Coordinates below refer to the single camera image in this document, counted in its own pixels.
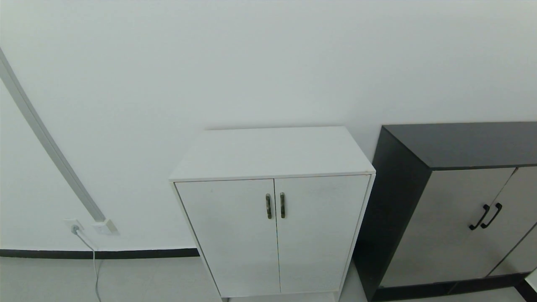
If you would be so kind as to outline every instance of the silver cabinet door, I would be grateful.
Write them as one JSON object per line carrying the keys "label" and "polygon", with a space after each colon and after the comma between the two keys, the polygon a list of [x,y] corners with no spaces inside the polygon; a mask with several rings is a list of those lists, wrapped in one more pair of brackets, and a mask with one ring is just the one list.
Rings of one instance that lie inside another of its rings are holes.
{"label": "silver cabinet door", "polygon": [[[498,264],[535,225],[537,221],[537,167],[519,168],[511,176],[491,206],[484,223],[488,224],[498,211],[496,204],[501,204],[502,209],[494,221],[485,229],[477,229],[471,236],[473,244],[482,249],[479,259],[476,259],[480,263]],[[534,255],[537,255],[537,251],[535,249],[533,251]],[[515,272],[527,272],[533,268]]]}
{"label": "silver cabinet door", "polygon": [[532,271],[537,267],[537,227],[509,253],[509,256],[492,271],[490,276]]}
{"label": "silver cabinet door", "polygon": [[434,171],[381,286],[486,276],[494,265],[488,271],[478,271],[465,257],[466,240],[474,232],[468,226],[479,221],[485,211],[483,205],[494,201],[513,171],[514,168]]}

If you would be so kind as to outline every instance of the door handle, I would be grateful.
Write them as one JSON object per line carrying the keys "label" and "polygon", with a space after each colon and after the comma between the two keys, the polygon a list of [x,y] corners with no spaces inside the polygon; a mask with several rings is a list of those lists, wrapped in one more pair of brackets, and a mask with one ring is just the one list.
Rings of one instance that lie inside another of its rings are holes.
{"label": "door handle", "polygon": [[280,212],[281,217],[285,218],[285,194],[283,192],[280,193]]}
{"label": "door handle", "polygon": [[483,208],[485,209],[485,213],[483,214],[483,216],[481,216],[481,219],[477,222],[476,225],[470,225],[469,228],[473,231],[475,229],[477,229],[477,227],[479,226],[479,224],[481,224],[481,222],[483,221],[483,219],[485,219],[485,216],[487,216],[487,214],[489,213],[489,210],[490,210],[490,206],[488,205],[483,205]]}
{"label": "door handle", "polygon": [[272,211],[270,209],[270,194],[265,195],[267,201],[267,218],[272,219]]}
{"label": "door handle", "polygon": [[494,216],[492,216],[492,219],[489,221],[488,224],[481,224],[481,227],[482,228],[488,228],[490,226],[490,224],[494,221],[494,218],[496,218],[496,216],[498,216],[498,214],[500,214],[500,211],[502,210],[503,206],[501,203],[497,203],[496,204],[496,208],[498,209],[496,211],[496,213],[494,214]]}

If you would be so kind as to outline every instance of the white cable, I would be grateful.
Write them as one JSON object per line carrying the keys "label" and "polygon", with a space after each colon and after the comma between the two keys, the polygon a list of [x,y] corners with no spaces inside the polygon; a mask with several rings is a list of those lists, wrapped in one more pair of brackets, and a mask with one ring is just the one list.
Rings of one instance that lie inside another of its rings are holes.
{"label": "white cable", "polygon": [[78,226],[76,225],[73,225],[71,227],[71,231],[73,232],[73,234],[75,234],[78,238],[80,238],[80,240],[82,240],[82,242],[84,242],[84,244],[91,249],[91,252],[93,253],[93,269],[95,270],[95,294],[97,295],[97,299],[99,300],[99,302],[101,302],[100,300],[100,296],[99,296],[99,287],[98,287],[98,284],[99,284],[99,274],[97,273],[97,266],[95,265],[95,250],[90,247],[89,244],[86,243],[86,241],[84,239],[82,239],[82,237],[80,237],[80,235],[78,234]]}

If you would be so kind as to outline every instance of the cabinet door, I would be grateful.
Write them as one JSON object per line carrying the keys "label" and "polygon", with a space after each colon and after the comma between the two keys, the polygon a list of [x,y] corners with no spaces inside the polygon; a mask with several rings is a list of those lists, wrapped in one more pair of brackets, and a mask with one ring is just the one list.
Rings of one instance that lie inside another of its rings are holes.
{"label": "cabinet door", "polygon": [[[497,204],[502,205],[499,211]],[[496,212],[498,215],[490,222]],[[487,228],[477,229],[472,234],[472,241],[482,251],[476,261],[493,264],[489,267],[489,273],[537,222],[537,167],[519,168],[511,176],[483,222],[490,224]]]}
{"label": "cabinet door", "polygon": [[282,293],[339,290],[369,177],[274,180]]}
{"label": "cabinet door", "polygon": [[529,272],[537,268],[537,227],[534,227],[490,276]]}
{"label": "cabinet door", "polygon": [[513,171],[514,168],[434,171],[381,285],[406,286],[486,276],[494,266],[475,263],[482,247],[468,243],[470,234],[477,232],[468,226],[477,224],[485,212],[483,206],[490,206]]}
{"label": "cabinet door", "polygon": [[220,295],[280,293],[273,180],[185,182],[176,187]]}

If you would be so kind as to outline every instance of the gray floor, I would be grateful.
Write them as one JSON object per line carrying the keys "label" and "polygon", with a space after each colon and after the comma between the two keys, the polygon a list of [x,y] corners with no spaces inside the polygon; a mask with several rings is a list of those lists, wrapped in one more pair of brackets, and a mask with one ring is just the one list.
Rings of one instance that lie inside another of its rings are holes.
{"label": "gray floor", "polygon": [[[0,299],[9,302],[95,302],[91,260],[49,260],[0,257]],[[219,302],[201,260],[162,258],[102,261],[99,292],[103,302]],[[235,298],[230,302],[272,302],[265,298]],[[312,294],[283,296],[283,302],[329,302]],[[365,302],[358,274],[351,266],[341,302]],[[524,302],[514,288],[415,302]]]}

